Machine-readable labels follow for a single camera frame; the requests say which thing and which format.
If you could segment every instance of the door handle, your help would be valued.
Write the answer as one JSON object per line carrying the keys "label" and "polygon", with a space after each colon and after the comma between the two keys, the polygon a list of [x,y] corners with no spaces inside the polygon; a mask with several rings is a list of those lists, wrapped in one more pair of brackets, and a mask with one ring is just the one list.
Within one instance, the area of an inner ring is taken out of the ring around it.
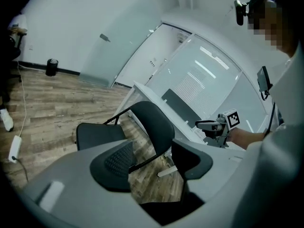
{"label": "door handle", "polygon": [[105,36],[104,34],[100,34],[99,37],[100,37],[101,39],[105,40],[105,41],[111,42],[111,41],[109,40],[109,38],[108,38],[107,36]]}

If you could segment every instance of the black chair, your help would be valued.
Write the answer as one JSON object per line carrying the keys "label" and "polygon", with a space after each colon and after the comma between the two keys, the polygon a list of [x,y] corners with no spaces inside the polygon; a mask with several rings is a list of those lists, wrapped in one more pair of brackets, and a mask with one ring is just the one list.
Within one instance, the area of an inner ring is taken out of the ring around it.
{"label": "black chair", "polygon": [[[27,33],[19,33],[18,34],[19,41],[18,41],[17,46],[15,46],[15,44],[16,44],[15,40],[13,38],[9,37],[9,39],[11,40],[11,46],[10,46],[9,53],[8,53],[8,61],[9,62],[20,56],[20,54],[21,54],[21,50],[20,50],[21,41],[22,41],[22,38],[26,35],[27,35]],[[21,82],[21,75],[18,75],[18,74],[10,74],[8,78],[18,78],[19,82]]]}
{"label": "black chair", "polygon": [[7,35],[6,39],[4,40],[4,64],[1,67],[1,74],[0,74],[0,95],[4,102],[10,101],[10,96],[7,91],[7,84],[6,81],[11,78],[18,78],[19,82],[21,82],[21,75],[19,74],[11,74],[10,73],[10,65],[12,60],[19,57],[21,54],[20,45],[22,38],[26,35],[26,33],[18,34],[19,41],[16,47],[15,40]]}
{"label": "black chair", "polygon": [[[153,157],[140,164],[136,164],[137,161],[134,156],[129,173],[143,167],[165,153],[171,147],[172,139],[175,136],[174,127],[158,106],[149,101],[135,103],[107,120],[104,124],[81,123],[78,125],[76,129],[78,150],[84,150],[104,143],[126,139],[121,126],[117,125],[117,122],[119,116],[129,110],[133,112],[144,126],[156,152]],[[107,125],[114,119],[114,125]]]}

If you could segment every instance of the black device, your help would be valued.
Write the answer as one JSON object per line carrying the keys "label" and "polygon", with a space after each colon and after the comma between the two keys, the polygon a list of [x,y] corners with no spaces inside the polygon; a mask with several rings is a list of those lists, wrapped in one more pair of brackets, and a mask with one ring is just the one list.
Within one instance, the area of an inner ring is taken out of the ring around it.
{"label": "black device", "polygon": [[267,69],[265,66],[262,66],[259,72],[257,73],[257,82],[260,87],[261,97],[263,100],[266,100],[269,96],[269,90],[272,87],[272,84],[270,83]]}
{"label": "black device", "polygon": [[244,17],[247,16],[246,6],[248,3],[241,3],[239,0],[234,1],[234,6],[236,7],[237,14],[237,24],[243,25]]}
{"label": "black device", "polygon": [[161,97],[184,120],[188,121],[190,128],[195,127],[195,122],[201,119],[190,106],[187,105],[173,90],[168,89]]}
{"label": "black device", "polygon": [[237,24],[244,24],[244,17],[248,16],[249,19],[253,17],[253,8],[258,7],[264,0],[250,0],[249,2],[240,2],[239,0],[234,1],[236,8]]}

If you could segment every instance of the chair armrest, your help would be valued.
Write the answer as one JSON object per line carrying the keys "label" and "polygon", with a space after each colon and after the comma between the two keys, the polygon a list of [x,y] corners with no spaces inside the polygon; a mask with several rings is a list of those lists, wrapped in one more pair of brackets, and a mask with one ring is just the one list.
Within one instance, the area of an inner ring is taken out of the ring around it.
{"label": "chair armrest", "polygon": [[18,41],[18,45],[17,48],[20,49],[20,45],[21,45],[21,40],[24,36],[26,36],[27,33],[18,33],[18,36],[20,36],[19,41]]}

